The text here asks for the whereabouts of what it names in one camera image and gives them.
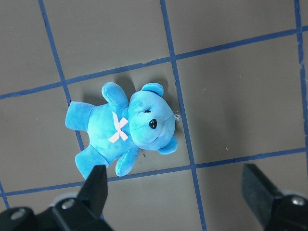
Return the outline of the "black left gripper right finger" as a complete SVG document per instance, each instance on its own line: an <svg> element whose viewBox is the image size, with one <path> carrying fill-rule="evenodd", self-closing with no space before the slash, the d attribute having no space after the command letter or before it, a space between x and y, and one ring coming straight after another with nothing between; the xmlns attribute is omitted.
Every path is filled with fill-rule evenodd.
<svg viewBox="0 0 308 231"><path fill-rule="evenodd" d="M243 165L241 192L264 231L308 229L308 199L282 192L255 164Z"/></svg>

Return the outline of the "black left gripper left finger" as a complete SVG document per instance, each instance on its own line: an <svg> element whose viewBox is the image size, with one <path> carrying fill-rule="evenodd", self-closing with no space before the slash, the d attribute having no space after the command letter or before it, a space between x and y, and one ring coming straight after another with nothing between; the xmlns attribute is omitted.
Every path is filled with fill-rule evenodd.
<svg viewBox="0 0 308 231"><path fill-rule="evenodd" d="M111 231L101 219L108 196L105 165L95 166L76 197L67 197L34 214L14 207L0 214L2 231Z"/></svg>

